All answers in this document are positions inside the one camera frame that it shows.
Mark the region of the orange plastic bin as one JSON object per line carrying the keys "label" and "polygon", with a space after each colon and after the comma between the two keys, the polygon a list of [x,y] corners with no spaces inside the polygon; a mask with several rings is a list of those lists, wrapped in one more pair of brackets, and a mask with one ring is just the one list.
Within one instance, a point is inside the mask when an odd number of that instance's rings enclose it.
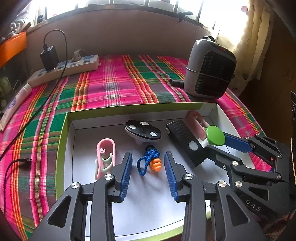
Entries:
{"label": "orange plastic bin", "polygon": [[3,42],[0,47],[0,67],[27,47],[27,33],[22,32]]}

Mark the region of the white plug on strip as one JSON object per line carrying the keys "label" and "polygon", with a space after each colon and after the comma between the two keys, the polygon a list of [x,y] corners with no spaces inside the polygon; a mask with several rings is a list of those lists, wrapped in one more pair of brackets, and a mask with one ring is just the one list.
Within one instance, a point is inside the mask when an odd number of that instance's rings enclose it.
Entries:
{"label": "white plug on strip", "polygon": [[81,53],[84,54],[84,56],[88,56],[88,52],[85,51],[82,48],[77,49],[74,53],[73,53],[73,57],[71,59],[72,62],[77,62],[80,61],[82,59],[82,55]]}

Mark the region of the green and white cardboard tray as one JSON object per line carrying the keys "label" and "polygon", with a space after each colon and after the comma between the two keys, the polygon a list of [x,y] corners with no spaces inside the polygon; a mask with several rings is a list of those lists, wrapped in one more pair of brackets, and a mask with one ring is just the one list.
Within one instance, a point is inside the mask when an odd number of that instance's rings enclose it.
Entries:
{"label": "green and white cardboard tray", "polygon": [[[201,180],[216,183],[228,181],[227,173],[210,160],[191,168],[171,139],[166,124],[184,119],[189,111],[199,112],[205,120],[222,131],[237,136],[238,132],[225,111],[216,103],[158,103],[114,106],[67,113],[63,123],[56,162],[56,196],[73,182],[92,183],[95,180],[96,146],[104,138],[115,142],[116,159],[120,163],[126,152],[136,162],[144,153],[145,144],[137,144],[125,131],[125,123],[134,119],[146,121],[161,131],[154,146],[164,154],[170,151],[177,163]],[[140,176],[136,166],[122,203],[112,206],[117,240],[166,240],[181,234],[185,204],[176,203],[170,194],[164,170],[148,170]]]}

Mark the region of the pink hair claw clip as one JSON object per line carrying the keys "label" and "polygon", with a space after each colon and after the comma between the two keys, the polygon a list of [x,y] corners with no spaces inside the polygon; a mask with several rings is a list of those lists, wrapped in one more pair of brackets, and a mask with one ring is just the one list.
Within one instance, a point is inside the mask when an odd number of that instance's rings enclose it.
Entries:
{"label": "pink hair claw clip", "polygon": [[110,174],[116,165],[115,142],[110,138],[100,140],[96,146],[96,155],[95,180],[98,180],[106,174]]}

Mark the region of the black oval spinner toy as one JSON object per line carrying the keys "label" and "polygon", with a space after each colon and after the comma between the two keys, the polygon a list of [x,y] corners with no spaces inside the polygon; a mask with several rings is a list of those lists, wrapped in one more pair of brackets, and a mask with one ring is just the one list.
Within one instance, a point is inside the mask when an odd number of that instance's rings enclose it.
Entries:
{"label": "black oval spinner toy", "polygon": [[145,121],[129,120],[125,123],[126,133],[135,139],[136,143],[154,143],[161,139],[161,131]]}

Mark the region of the cream patterned curtain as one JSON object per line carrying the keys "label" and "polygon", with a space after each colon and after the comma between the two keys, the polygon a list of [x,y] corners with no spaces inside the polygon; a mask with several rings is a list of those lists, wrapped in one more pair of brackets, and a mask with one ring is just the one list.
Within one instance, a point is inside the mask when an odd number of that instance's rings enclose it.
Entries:
{"label": "cream patterned curtain", "polygon": [[248,82],[261,74],[274,24],[274,11],[265,1],[249,1],[248,20],[234,50],[237,60],[235,78],[229,88],[239,96]]}

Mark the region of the green top mushroom knob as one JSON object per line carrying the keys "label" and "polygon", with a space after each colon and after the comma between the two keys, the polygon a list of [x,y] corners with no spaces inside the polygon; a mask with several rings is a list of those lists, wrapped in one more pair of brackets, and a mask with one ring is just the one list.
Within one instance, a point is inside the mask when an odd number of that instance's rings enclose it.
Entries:
{"label": "green top mushroom knob", "polygon": [[206,138],[199,140],[201,146],[204,148],[208,145],[212,146],[223,146],[225,144],[225,135],[222,130],[216,126],[208,126],[205,128]]}

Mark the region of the black power adapter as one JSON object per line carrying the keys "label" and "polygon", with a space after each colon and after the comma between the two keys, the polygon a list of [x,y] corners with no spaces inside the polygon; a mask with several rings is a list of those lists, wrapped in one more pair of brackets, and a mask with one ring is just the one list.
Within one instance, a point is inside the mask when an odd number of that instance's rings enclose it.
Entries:
{"label": "black power adapter", "polygon": [[58,65],[59,58],[55,46],[48,47],[47,44],[44,44],[40,57],[47,71],[53,70]]}

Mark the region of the grey black space heater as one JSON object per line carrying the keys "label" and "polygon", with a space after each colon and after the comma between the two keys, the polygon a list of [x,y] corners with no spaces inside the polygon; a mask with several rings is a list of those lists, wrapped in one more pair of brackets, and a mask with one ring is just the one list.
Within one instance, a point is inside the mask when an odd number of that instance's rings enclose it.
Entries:
{"label": "grey black space heater", "polygon": [[211,36],[196,40],[186,67],[184,89],[189,95],[220,98],[236,68],[236,57]]}

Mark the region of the plaid pink green bedsheet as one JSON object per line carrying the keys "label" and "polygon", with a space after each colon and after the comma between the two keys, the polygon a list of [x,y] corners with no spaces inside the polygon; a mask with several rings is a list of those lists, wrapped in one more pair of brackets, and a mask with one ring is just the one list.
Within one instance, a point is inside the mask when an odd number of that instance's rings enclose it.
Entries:
{"label": "plaid pink green bedsheet", "polygon": [[56,158],[68,112],[109,106],[195,102],[169,79],[185,77],[187,60],[167,56],[100,58],[92,72],[35,87],[1,133],[1,209],[27,240],[56,201]]}

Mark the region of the black remote control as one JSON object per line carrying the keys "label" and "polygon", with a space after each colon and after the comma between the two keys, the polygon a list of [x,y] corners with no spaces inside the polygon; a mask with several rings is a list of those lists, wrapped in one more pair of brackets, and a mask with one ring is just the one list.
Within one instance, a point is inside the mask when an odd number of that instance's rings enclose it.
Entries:
{"label": "black remote control", "polygon": [[207,152],[183,120],[175,120],[166,124],[166,129],[169,132],[168,137],[190,168],[194,169],[208,158]]}

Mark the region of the white cream tube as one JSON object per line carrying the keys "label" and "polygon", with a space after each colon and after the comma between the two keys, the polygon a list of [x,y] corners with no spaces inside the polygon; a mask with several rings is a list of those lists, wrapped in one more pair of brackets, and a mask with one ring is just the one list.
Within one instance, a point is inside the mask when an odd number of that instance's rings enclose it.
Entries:
{"label": "white cream tube", "polygon": [[21,105],[21,103],[28,97],[28,95],[32,92],[31,86],[26,83],[22,89],[17,93],[17,95],[13,98],[11,103],[6,108],[6,111],[4,112],[2,118],[1,118],[1,131],[4,131],[6,125],[10,121],[13,114],[16,112],[18,107]]}

